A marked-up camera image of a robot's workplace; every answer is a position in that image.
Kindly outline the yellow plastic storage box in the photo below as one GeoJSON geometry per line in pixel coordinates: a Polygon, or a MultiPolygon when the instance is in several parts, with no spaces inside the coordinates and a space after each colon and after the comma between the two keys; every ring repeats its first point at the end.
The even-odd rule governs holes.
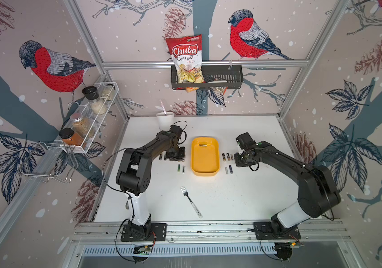
{"type": "Polygon", "coordinates": [[[192,171],[196,176],[215,176],[220,168],[218,141],[213,137],[196,137],[192,142],[192,171]]]}

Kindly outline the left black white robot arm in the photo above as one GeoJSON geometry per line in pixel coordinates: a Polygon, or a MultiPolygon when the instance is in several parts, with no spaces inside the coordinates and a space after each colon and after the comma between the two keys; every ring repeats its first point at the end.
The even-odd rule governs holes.
{"type": "Polygon", "coordinates": [[[180,142],[183,133],[181,127],[172,125],[168,131],[156,134],[146,145],[127,148],[123,153],[116,183],[120,191],[128,195],[127,203],[132,214],[124,231],[129,232],[133,240],[146,240],[153,235],[151,214],[144,195],[151,181],[152,162],[162,153],[166,153],[169,161],[183,161],[185,147],[180,142]]]}

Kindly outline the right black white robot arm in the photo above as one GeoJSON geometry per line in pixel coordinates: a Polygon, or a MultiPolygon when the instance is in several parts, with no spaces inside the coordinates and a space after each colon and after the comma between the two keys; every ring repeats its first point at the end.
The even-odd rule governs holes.
{"type": "Polygon", "coordinates": [[[249,133],[236,137],[241,153],[234,154],[238,168],[267,164],[289,177],[298,186],[295,203],[272,216],[270,222],[254,223],[254,231],[267,239],[287,239],[300,223],[320,217],[340,204],[341,197],[330,170],[325,166],[306,164],[276,149],[272,144],[255,142],[249,133]]]}

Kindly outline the white ceramic cup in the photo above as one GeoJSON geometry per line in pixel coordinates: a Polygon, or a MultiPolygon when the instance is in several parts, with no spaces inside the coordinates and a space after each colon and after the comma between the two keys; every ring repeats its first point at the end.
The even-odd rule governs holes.
{"type": "Polygon", "coordinates": [[[160,112],[156,114],[160,131],[168,131],[175,122],[175,114],[173,112],[160,112]]]}

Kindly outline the silver metal fork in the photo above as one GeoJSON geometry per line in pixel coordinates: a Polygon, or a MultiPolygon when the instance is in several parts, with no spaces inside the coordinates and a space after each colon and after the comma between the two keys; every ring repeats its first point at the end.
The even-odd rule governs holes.
{"type": "Polygon", "coordinates": [[[197,206],[194,204],[194,202],[193,202],[192,199],[190,198],[189,193],[188,193],[186,187],[181,186],[181,187],[180,187],[180,190],[182,191],[183,195],[184,195],[185,197],[187,197],[188,201],[190,202],[191,206],[192,206],[193,209],[195,210],[195,213],[198,215],[198,217],[199,217],[199,218],[203,218],[202,213],[200,212],[200,210],[197,208],[197,206]]]}

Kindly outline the small clear spice jar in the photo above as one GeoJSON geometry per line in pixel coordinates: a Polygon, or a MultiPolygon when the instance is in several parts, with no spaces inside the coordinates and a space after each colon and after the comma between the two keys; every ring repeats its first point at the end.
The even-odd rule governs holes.
{"type": "Polygon", "coordinates": [[[113,84],[107,84],[101,92],[101,98],[106,102],[112,101],[115,98],[115,93],[115,86],[113,84]]]}

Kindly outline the clear acrylic spice rack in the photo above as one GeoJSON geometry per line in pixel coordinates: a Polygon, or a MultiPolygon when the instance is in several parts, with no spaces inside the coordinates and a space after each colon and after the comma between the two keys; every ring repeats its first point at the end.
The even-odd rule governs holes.
{"type": "MultiPolygon", "coordinates": [[[[101,98],[101,92],[102,92],[104,86],[106,86],[107,84],[113,84],[115,86],[116,93],[115,93],[115,98],[112,101],[109,101],[109,102],[105,101],[105,104],[106,104],[106,106],[108,108],[108,111],[105,114],[103,114],[103,115],[96,115],[91,110],[90,105],[89,105],[89,101],[87,100],[87,98],[85,96],[84,96],[84,100],[81,102],[80,105],[78,105],[78,108],[74,112],[74,113],[79,112],[83,116],[88,117],[91,120],[91,122],[93,123],[94,129],[95,129],[95,136],[93,138],[84,138],[84,143],[81,146],[78,146],[78,148],[76,149],[76,153],[78,153],[78,154],[89,155],[91,150],[92,150],[91,147],[93,145],[95,145],[96,138],[97,137],[98,138],[101,137],[101,127],[102,127],[102,124],[104,123],[106,116],[109,114],[110,108],[115,103],[117,94],[119,92],[118,86],[117,86],[117,84],[115,82],[102,82],[98,86],[95,86],[98,89],[98,93],[99,93],[99,97],[100,98],[101,98]]],[[[73,129],[72,121],[70,120],[70,116],[69,116],[68,120],[66,121],[66,124],[64,125],[64,128],[72,128],[73,129]]],[[[63,141],[62,141],[61,137],[59,137],[59,138],[55,139],[54,142],[63,142],[63,141]]]]}

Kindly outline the silver lid spice jar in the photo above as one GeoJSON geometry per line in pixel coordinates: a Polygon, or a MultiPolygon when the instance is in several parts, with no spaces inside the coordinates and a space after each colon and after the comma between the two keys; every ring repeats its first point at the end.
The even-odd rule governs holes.
{"type": "Polygon", "coordinates": [[[93,138],[95,136],[95,129],[91,120],[83,116],[81,113],[73,113],[70,116],[72,127],[82,138],[93,138]]]}

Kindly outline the red cassava chips bag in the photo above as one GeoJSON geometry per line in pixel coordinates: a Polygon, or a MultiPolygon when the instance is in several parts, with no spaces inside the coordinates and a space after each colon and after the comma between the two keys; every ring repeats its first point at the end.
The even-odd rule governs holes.
{"type": "Polygon", "coordinates": [[[186,84],[187,92],[197,90],[190,84],[204,83],[202,72],[202,35],[183,38],[167,38],[167,47],[174,63],[176,74],[174,84],[186,84]]]}

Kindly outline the red spice jar black lid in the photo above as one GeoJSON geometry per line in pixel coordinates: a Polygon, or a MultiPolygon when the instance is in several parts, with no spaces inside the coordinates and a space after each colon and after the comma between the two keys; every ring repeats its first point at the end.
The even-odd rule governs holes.
{"type": "Polygon", "coordinates": [[[84,139],[72,128],[63,128],[59,132],[59,136],[67,145],[81,146],[84,143],[84,139]]]}

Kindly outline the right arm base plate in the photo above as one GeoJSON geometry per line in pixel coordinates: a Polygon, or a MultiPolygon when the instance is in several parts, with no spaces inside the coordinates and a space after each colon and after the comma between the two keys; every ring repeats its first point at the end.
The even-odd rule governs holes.
{"type": "Polygon", "coordinates": [[[277,222],[254,222],[252,231],[257,240],[300,240],[301,234],[297,226],[283,227],[277,222]]]}

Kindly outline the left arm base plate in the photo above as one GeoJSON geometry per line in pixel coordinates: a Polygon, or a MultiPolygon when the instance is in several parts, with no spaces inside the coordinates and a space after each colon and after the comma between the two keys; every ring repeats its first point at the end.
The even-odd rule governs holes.
{"type": "Polygon", "coordinates": [[[120,231],[121,242],[144,242],[144,241],[165,241],[166,240],[166,223],[152,223],[150,227],[144,226],[144,229],[140,229],[140,226],[129,223],[120,231]]]}

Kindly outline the black wall basket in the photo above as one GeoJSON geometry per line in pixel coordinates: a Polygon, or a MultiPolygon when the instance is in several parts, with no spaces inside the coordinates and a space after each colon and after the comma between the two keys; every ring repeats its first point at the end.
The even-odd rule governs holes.
{"type": "Polygon", "coordinates": [[[203,83],[179,83],[176,68],[171,67],[171,87],[173,90],[210,89],[214,87],[240,89],[243,83],[243,72],[240,65],[203,65],[202,74],[203,83]]]}

